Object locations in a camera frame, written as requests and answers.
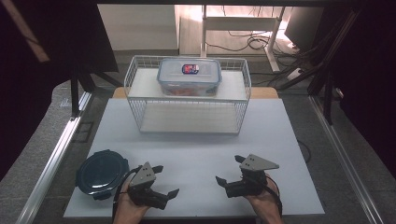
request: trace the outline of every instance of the white wall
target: white wall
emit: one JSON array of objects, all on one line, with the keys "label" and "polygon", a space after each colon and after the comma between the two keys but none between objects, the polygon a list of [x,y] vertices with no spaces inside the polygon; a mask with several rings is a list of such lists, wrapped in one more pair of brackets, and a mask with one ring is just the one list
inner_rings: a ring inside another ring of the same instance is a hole
[{"label": "white wall", "polygon": [[178,6],[98,7],[113,50],[178,49]]}]

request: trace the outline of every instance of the container lid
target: container lid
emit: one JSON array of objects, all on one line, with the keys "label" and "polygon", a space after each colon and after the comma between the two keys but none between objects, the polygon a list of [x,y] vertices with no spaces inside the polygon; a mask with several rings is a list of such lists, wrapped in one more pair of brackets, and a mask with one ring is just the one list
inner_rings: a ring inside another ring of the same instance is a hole
[{"label": "container lid", "polygon": [[216,60],[167,58],[160,64],[159,82],[221,82],[220,64]]},{"label": "container lid", "polygon": [[111,196],[111,191],[128,172],[128,161],[119,153],[107,149],[94,153],[81,164],[76,186],[95,200],[104,200]]}]

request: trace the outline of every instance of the white wire basket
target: white wire basket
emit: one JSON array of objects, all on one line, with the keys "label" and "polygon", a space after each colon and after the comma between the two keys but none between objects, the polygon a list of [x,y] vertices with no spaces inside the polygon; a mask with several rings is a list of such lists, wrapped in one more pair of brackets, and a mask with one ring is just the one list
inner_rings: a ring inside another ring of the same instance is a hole
[{"label": "white wire basket", "polygon": [[137,55],[128,68],[125,95],[139,131],[239,134],[251,94],[247,61],[210,58],[221,67],[222,81],[216,96],[181,97],[164,95],[157,81],[164,58],[176,57]]}]

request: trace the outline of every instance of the human hand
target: human hand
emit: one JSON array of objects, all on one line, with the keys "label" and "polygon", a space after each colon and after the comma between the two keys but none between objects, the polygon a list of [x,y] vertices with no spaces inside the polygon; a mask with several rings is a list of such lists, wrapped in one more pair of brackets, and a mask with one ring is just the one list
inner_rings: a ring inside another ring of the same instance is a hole
[{"label": "human hand", "polygon": [[[270,176],[267,175],[267,187],[273,190],[278,195],[279,191],[276,184],[272,179],[268,177]],[[266,221],[269,224],[283,223],[282,218],[280,217],[279,209],[276,204],[276,199],[268,191],[263,190],[262,193],[259,195],[248,195],[245,196],[245,198],[250,202],[254,212],[262,220]]]},{"label": "human hand", "polygon": [[120,191],[118,208],[113,224],[137,224],[150,209],[149,206],[136,205],[127,193],[129,181],[125,181]]}]

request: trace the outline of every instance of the label on container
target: label on container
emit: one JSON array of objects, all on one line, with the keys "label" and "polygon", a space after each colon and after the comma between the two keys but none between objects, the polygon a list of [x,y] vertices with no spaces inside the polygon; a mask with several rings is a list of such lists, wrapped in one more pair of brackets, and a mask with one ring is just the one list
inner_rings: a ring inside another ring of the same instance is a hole
[{"label": "label on container", "polygon": [[181,72],[184,75],[195,75],[199,72],[199,66],[198,64],[184,64]]}]

